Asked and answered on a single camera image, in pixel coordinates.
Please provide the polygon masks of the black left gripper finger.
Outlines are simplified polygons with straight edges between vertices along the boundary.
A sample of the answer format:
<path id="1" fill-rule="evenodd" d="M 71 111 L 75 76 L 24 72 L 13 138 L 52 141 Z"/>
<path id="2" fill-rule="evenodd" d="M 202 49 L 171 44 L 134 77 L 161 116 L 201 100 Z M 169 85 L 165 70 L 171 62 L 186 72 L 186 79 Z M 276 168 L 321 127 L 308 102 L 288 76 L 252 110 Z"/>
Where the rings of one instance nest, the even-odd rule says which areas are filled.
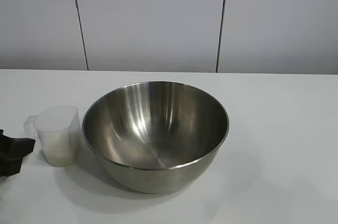
<path id="1" fill-rule="evenodd" d="M 1 129 L 1 158 L 24 158 L 34 150 L 32 138 L 12 138 L 3 134 Z"/>
<path id="2" fill-rule="evenodd" d="M 19 174 L 21 171 L 23 158 L 8 158 L 6 156 L 1 156 L 0 160 L 0 176 L 1 177 L 10 177 L 16 174 Z"/>

